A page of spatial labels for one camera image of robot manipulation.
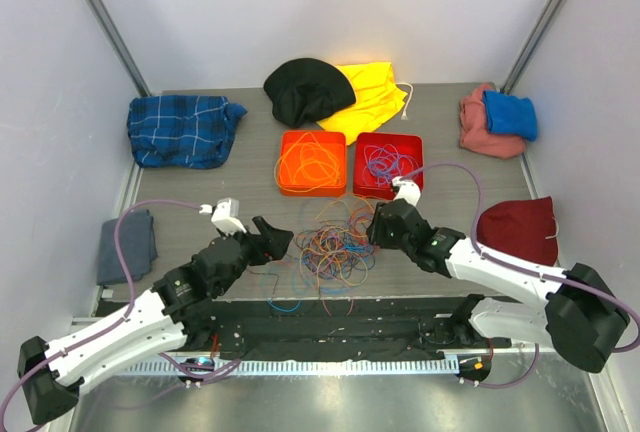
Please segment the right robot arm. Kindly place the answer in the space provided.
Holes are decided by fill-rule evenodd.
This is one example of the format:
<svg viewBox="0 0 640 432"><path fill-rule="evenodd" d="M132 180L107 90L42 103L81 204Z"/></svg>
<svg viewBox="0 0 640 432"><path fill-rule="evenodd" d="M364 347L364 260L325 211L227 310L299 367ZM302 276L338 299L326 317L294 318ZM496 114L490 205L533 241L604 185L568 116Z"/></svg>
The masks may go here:
<svg viewBox="0 0 640 432"><path fill-rule="evenodd" d="M451 332L465 347L509 338L551 347L566 362L599 373L631 315L599 273L577 263L566 270L514 258L450 228L433 228L404 199L380 202L367 228L371 244L399 250L419 269L474 282L506 296L472 301Z"/></svg>

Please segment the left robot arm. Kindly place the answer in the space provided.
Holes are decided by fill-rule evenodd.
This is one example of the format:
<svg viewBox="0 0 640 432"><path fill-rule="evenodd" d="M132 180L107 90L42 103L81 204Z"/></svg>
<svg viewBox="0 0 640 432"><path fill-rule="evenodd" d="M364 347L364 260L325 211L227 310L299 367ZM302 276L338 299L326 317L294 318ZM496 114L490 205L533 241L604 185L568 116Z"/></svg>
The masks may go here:
<svg viewBox="0 0 640 432"><path fill-rule="evenodd" d="M256 232L221 234L133 302L86 328L56 340L34 336L23 342L18 376L33 424L64 415L82 395L151 355L185 345L205 349L213 337L207 307L247 268L282 259L294 237L261 216L253 223Z"/></svg>

